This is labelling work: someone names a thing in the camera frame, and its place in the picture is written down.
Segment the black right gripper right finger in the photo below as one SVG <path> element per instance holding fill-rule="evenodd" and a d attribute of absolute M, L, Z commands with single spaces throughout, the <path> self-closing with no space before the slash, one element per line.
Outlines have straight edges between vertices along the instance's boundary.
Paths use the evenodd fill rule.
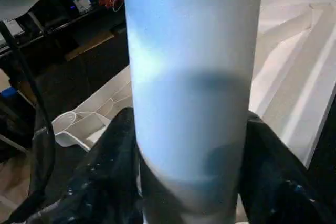
<path fill-rule="evenodd" d="M 249 223 L 335 223 L 302 162 L 256 114 L 247 120 L 239 194 Z"/>

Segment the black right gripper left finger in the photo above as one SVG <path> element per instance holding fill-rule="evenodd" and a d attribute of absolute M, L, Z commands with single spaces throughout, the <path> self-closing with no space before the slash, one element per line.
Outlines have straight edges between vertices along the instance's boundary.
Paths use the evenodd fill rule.
<path fill-rule="evenodd" d="M 33 141 L 32 189 L 54 153 L 45 200 L 32 223 L 142 223 L 137 188 L 138 148 L 132 108 L 122 109 L 90 151 L 50 145 L 46 132 Z"/>

